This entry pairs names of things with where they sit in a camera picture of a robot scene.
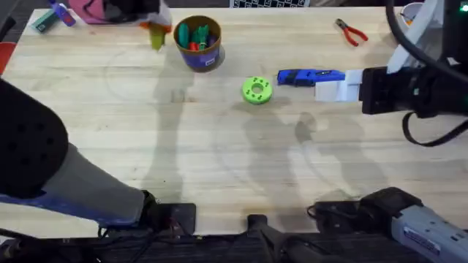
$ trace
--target label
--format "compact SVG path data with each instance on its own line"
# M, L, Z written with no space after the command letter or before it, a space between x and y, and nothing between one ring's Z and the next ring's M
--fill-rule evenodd
M423 248L427 249L428 251L432 252L435 255L440 255L440 245L430 241L429 239L423 237L422 235L418 234L416 231L410 229L409 227L405 226L403 228L403 234L408 237L409 239L415 241Z
M187 63L187 65L194 68L204 68L215 63L219 58L219 47L206 54L192 55L182 53L182 56L184 57L185 63Z

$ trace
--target green marker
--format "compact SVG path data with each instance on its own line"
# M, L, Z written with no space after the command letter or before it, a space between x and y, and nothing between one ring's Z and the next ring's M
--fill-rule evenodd
M250 77L242 85L242 96L252 104L263 104L273 96L273 87L263 77Z
M185 48L185 49L188 49L189 48L189 26L185 23L182 23L179 27L178 27L178 44Z

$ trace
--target pen holder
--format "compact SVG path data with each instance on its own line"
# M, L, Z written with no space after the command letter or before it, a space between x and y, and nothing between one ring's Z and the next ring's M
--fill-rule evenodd
M209 35L216 38L215 43L204 50L188 50L179 45L178 29L182 23L189 27L189 32L195 31L199 26L208 25ZM177 24L174 30L174 40L177 48L181 52L182 58L191 69L196 72L207 72L216 67L219 61L219 47L221 45L221 27L219 24L204 15L193 15L183 19Z

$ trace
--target orange object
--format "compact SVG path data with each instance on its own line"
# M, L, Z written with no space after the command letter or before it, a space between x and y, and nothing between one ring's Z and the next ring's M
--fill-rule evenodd
M142 22L142 23L140 23L140 27L142 27L144 29L149 29L149 24L150 24L150 22ZM160 25L160 24L158 24L158 25L161 26L164 29L164 32L166 32L166 34L170 33L173 30L172 26L165 26L165 25Z
M8 61L15 50L16 43L13 42L0 42L0 75L7 67Z
M335 21L336 25L338 25L344 32L344 36L346 37L346 40L353 46L357 47L359 46L359 43L356 42L352 37L351 33L356 34L359 36L361 39L364 41L369 40L369 38L364 34L362 31L357 30L356 28L353 28L351 26L348 26L343 20L341 19L336 19Z

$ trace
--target red marker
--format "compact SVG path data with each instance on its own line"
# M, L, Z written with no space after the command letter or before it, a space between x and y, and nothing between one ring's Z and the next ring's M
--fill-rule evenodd
M197 51L198 50L198 45L195 42L190 42L189 43L189 50Z

